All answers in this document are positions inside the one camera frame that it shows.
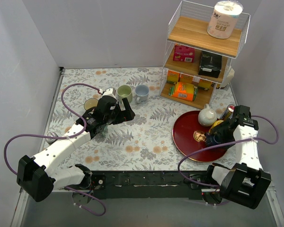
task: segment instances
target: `red tray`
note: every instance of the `red tray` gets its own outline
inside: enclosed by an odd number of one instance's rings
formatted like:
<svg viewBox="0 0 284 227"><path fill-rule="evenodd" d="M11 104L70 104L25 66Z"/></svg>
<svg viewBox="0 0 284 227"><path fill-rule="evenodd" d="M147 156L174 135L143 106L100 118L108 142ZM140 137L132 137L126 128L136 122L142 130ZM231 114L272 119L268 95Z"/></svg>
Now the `red tray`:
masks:
<svg viewBox="0 0 284 227"><path fill-rule="evenodd" d="M210 127L204 127L198 122L200 111L190 111L181 115L175 122L172 136L176 147L183 155L206 148L203 134L208 132ZM221 158L226 149L216 148L200 152L190 157L197 162L213 162Z"/></svg>

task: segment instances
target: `red box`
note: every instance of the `red box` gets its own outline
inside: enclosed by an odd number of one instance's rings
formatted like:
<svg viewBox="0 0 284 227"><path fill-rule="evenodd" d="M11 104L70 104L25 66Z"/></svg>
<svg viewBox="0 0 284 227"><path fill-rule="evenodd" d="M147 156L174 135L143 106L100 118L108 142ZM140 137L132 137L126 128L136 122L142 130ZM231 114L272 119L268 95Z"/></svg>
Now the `red box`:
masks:
<svg viewBox="0 0 284 227"><path fill-rule="evenodd" d="M194 62L195 49L188 46L175 45L174 61Z"/></svg>

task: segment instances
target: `paper towel roll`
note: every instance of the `paper towel roll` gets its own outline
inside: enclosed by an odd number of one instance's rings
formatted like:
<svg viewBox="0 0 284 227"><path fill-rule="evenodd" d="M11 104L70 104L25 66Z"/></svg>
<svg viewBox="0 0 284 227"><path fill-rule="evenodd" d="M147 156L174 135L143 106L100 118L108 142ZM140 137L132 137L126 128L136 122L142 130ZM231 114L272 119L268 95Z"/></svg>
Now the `paper towel roll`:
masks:
<svg viewBox="0 0 284 227"><path fill-rule="evenodd" d="M208 34L219 39L229 38L242 11L243 6L238 1L217 2L207 27Z"/></svg>

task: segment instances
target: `floral tablecloth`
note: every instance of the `floral tablecloth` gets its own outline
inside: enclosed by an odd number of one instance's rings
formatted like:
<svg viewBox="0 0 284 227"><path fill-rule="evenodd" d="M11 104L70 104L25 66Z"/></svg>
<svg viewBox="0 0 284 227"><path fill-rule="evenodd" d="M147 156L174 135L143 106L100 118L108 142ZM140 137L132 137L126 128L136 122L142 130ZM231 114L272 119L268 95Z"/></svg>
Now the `floral tablecloth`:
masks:
<svg viewBox="0 0 284 227"><path fill-rule="evenodd" d="M97 135L82 145L59 168L82 163L91 170L177 170L183 155L177 150L171 131L180 115L197 109L159 96L161 72L162 68L157 67L66 70L49 127L49 131L58 135L67 132L77 120L61 103L61 92L72 83L87 83L102 89L145 84L150 88L150 95L145 104L131 102L136 114L133 121L109 125L104 136ZM78 86L70 88L64 99L74 111L83 114L85 101L92 97L99 99L100 95L93 89ZM234 103L234 98L229 86L215 91L212 108L218 116L230 103ZM215 162L232 167L235 149L229 149ZM206 170L208 165L187 160L182 169Z"/></svg>

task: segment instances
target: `teapot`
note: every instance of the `teapot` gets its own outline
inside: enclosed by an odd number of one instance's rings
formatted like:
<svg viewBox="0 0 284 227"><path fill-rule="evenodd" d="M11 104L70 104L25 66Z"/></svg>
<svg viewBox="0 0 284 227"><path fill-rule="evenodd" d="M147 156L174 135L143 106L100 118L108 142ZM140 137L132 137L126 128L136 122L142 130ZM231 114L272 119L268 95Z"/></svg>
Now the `teapot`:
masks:
<svg viewBox="0 0 284 227"><path fill-rule="evenodd" d="M204 109L200 111L198 115L198 121L200 125L209 127L212 126L217 120L217 113L210 108L208 104L205 104Z"/></svg>

